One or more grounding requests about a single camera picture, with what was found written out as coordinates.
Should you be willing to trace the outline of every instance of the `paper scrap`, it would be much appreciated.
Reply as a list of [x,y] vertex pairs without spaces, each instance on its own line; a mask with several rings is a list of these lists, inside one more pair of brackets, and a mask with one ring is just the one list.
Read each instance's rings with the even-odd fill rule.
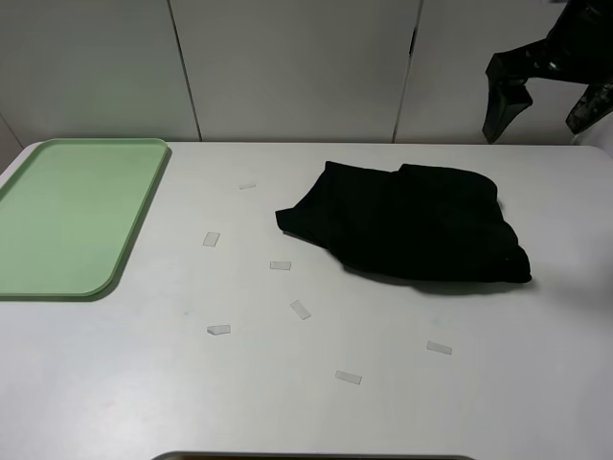
[[245,189],[253,189],[255,186],[256,186],[255,182],[246,182],[244,184],[238,185],[238,188],[241,190],[245,190]]
[[271,262],[271,270],[289,270],[291,269],[291,262]]
[[362,381],[362,376],[357,376],[356,374],[349,374],[343,371],[336,371],[336,378],[339,380],[348,381],[349,383],[353,383],[354,385],[359,385],[360,381]]
[[207,327],[207,333],[210,335],[222,335],[230,333],[230,325],[229,324],[221,324],[219,326],[209,326]]
[[217,240],[219,240],[220,235],[221,235],[220,233],[216,233],[216,232],[207,233],[207,236],[204,237],[204,242],[202,243],[202,245],[215,247],[217,244]]
[[300,300],[297,300],[296,302],[291,304],[290,307],[294,309],[294,311],[296,311],[296,314],[300,316],[300,319],[305,320],[310,318],[310,313]]
[[437,342],[431,342],[428,340],[428,344],[425,346],[428,350],[432,350],[433,352],[445,353],[446,355],[451,355],[451,347],[447,347],[446,345],[441,345]]

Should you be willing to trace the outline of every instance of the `green tray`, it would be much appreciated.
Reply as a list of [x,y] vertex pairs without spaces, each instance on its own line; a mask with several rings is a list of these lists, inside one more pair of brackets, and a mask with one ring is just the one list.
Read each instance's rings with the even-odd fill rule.
[[37,146],[0,189],[0,300],[92,300],[116,286],[169,155],[159,139]]

